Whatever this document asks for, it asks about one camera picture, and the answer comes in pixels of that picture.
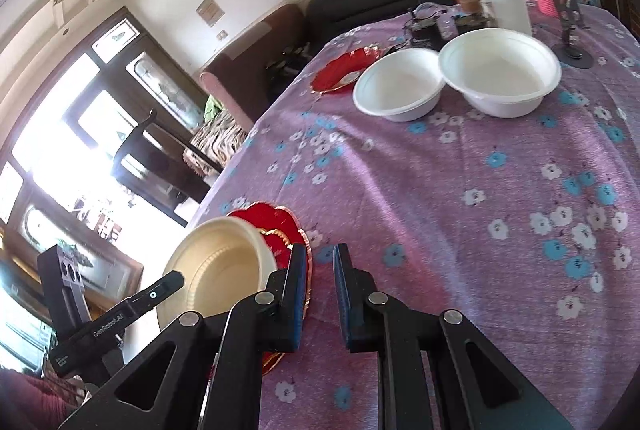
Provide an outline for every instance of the red scalloped plate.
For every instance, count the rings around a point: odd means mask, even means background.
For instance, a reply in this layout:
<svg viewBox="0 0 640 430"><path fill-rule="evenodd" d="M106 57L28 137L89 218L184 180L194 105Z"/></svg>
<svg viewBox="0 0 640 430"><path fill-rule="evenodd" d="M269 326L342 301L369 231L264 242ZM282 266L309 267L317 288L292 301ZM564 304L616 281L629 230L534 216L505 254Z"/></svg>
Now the red scalloped plate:
<svg viewBox="0 0 640 430"><path fill-rule="evenodd" d="M311 245L306 233L292 211L284 206L271 206L268 203L254 203L245 210L235 210L228 214L238 217L254 225L271 248L278 269L289 267L291 244L304 244L306 247L306 295L303 317L311 301L311 274L313 257ZM262 374L271 372L284 356L281 352L265 353L262 359Z"/></svg>
<svg viewBox="0 0 640 430"><path fill-rule="evenodd" d="M373 62L380 60L382 55L382 49L377 47L363 47L343 54L316 74L311 82L311 92L326 94L346 89L354 84Z"/></svg>

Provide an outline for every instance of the metal screw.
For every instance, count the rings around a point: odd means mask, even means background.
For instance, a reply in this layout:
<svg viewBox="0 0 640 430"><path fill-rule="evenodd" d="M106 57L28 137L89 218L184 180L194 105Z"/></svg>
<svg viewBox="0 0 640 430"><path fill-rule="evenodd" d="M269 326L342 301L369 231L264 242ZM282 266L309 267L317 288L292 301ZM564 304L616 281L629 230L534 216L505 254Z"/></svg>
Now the metal screw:
<svg viewBox="0 0 640 430"><path fill-rule="evenodd" d="M275 296L268 291L260 291L255 297L254 300L257 304L260 305L269 305L271 302L275 300Z"/></svg>
<svg viewBox="0 0 640 430"><path fill-rule="evenodd" d="M200 315L193 311L188 311L180 316L180 325L185 327L193 327L200 321Z"/></svg>
<svg viewBox="0 0 640 430"><path fill-rule="evenodd" d="M463 319L462 313L455 309L449 309L444 313L444 321L446 321L447 324L458 325L462 323Z"/></svg>
<svg viewBox="0 0 640 430"><path fill-rule="evenodd" d="M384 305L388 302L389 297L380 291L376 291L375 293L371 293L369 295L369 302L373 305Z"/></svg>

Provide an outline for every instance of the beige bowl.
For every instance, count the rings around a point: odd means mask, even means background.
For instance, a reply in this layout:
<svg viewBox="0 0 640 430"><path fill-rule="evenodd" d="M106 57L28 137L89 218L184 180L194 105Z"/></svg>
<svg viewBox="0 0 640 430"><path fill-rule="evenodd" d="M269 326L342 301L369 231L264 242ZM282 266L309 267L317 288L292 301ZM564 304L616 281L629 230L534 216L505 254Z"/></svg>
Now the beige bowl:
<svg viewBox="0 0 640 430"><path fill-rule="evenodd" d="M258 230L237 217L219 217L193 230L169 259L164 273L177 270L184 287L157 309L163 330L185 311L203 317L229 311L236 302L262 291L276 261Z"/></svg>

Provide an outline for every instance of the purple floral tablecloth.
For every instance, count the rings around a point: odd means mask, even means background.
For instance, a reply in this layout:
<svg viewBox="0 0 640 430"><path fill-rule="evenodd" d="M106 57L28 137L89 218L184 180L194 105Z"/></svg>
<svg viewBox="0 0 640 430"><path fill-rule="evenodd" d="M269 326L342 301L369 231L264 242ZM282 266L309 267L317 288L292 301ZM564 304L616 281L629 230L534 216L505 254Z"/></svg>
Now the purple floral tablecloth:
<svg viewBox="0 0 640 430"><path fill-rule="evenodd" d="M535 37L558 43L529 4ZM401 16L334 39L256 124L192 226L267 201L310 237L302 348L264 378L261 428L377 428L376 357L340 337L339 242L409 307L461 310L577 430L604 421L640 363L640 46L584 13L574 40L594 67L563 67L524 118L485 117L446 87L428 116L391 123L309 91L339 55L397 43Z"/></svg>

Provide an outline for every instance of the white container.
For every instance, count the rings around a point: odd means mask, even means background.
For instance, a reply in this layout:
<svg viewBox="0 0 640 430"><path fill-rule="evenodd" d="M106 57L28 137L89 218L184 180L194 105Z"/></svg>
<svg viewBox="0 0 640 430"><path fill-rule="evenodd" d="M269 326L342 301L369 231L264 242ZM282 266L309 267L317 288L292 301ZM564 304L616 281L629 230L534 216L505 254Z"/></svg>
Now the white container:
<svg viewBox="0 0 640 430"><path fill-rule="evenodd" d="M480 0L480 2L485 15L493 18L498 27L532 35L526 0Z"/></svg>
<svg viewBox="0 0 640 430"><path fill-rule="evenodd" d="M185 311L203 317L229 311L236 302L264 290L277 266L254 226L237 217L219 217L186 236L163 274L174 269L184 276L184 287L158 306L160 330Z"/></svg>
<svg viewBox="0 0 640 430"><path fill-rule="evenodd" d="M479 29L440 51L446 82L496 118L529 114L560 82L558 58L541 41L507 29Z"/></svg>
<svg viewBox="0 0 640 430"><path fill-rule="evenodd" d="M358 79L353 103L370 116L413 121L431 111L444 87L438 53L404 49L380 58Z"/></svg>

